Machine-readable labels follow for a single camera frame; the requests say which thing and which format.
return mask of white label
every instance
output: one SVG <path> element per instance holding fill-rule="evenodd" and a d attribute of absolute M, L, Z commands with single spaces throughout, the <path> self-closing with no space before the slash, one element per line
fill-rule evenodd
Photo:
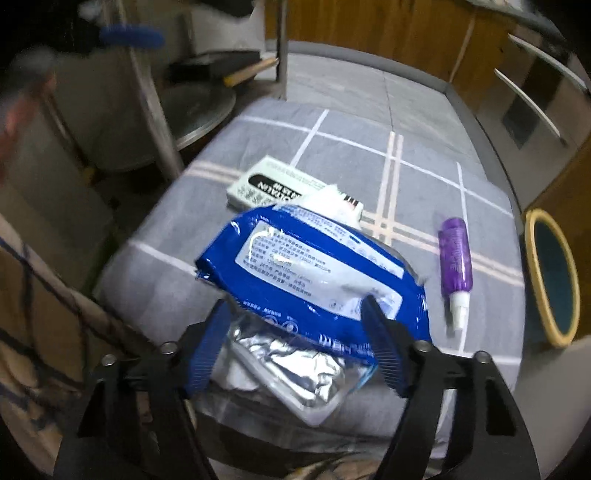
<path fill-rule="evenodd" d="M 376 297 L 395 318 L 402 297 L 390 287 L 259 221 L 236 257 L 257 278 L 328 312 L 361 320 L 361 300 Z"/>
<path fill-rule="evenodd" d="M 404 269 L 386 258 L 381 253 L 376 252 L 368 244 L 362 241 L 359 237 L 353 235 L 347 229 L 341 227 L 338 223 L 318 215 L 317 213 L 306 210 L 295 205 L 281 205 L 277 206 L 275 210 L 282 210 L 288 212 L 292 217 L 297 218 L 300 222 L 310 225 L 312 228 L 319 230 L 323 234 L 336 240 L 338 243 L 348 247 L 355 253 L 367 258 L 375 263 L 377 266 L 389 271 L 392 275 L 402 278 Z"/>
<path fill-rule="evenodd" d="M 326 186 L 320 180 L 267 155 L 227 189 L 230 202 L 238 208 L 250 209 L 285 203 L 293 198 L 287 192 L 274 192 L 273 188 L 267 190 L 268 182 L 250 183 L 251 178 L 259 176 L 266 177 L 271 187 L 277 182 L 281 190 L 286 188 L 289 193 L 297 192 L 297 196 L 317 192 Z"/>

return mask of wooden cabinet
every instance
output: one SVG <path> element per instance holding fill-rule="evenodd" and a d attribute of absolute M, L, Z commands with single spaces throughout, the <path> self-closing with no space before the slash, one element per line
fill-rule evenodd
<path fill-rule="evenodd" d="M 275 38 L 268 2 L 267 38 Z M 462 0 L 290 0 L 290 40 L 352 48 L 448 81 L 475 12 Z"/>
<path fill-rule="evenodd" d="M 514 19 L 496 12 L 479 9 L 475 15 L 466 51 L 452 79 L 452 86 L 474 114 L 495 79 L 507 34 L 515 25 Z"/>

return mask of blue wet wipes package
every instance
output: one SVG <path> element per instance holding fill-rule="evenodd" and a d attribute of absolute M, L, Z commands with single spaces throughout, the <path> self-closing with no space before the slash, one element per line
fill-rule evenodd
<path fill-rule="evenodd" d="M 376 363 L 360 321 L 368 294 L 415 339 L 431 341 L 424 288 L 404 263 L 354 229 L 299 206 L 237 216 L 196 265 L 198 278 L 325 352 Z"/>

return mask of tiled floor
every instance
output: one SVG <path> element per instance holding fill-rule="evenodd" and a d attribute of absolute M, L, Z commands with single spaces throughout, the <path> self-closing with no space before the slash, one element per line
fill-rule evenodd
<path fill-rule="evenodd" d="M 363 65 L 289 54 L 287 99 L 368 118 L 453 157 L 485 178 L 453 107 L 440 92 Z M 272 78 L 273 71 L 264 72 Z"/>

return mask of metal pole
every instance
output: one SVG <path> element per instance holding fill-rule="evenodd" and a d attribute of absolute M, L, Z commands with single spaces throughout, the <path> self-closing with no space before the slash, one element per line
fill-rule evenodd
<path fill-rule="evenodd" d="M 103 8 L 109 8 L 107 3 L 108 0 L 103 2 Z M 121 0 L 115 2 L 115 15 L 118 16 L 122 24 L 126 23 L 125 7 Z M 134 72 L 139 104 L 154 145 L 158 150 L 156 165 L 166 180 L 173 181 L 181 176 L 184 166 L 164 116 L 162 104 L 160 104 L 160 98 L 152 78 L 150 60 L 146 52 L 142 50 L 127 48 L 127 52 Z"/>
<path fill-rule="evenodd" d="M 287 0 L 277 0 L 277 76 L 281 85 L 279 98 L 287 99 Z"/>

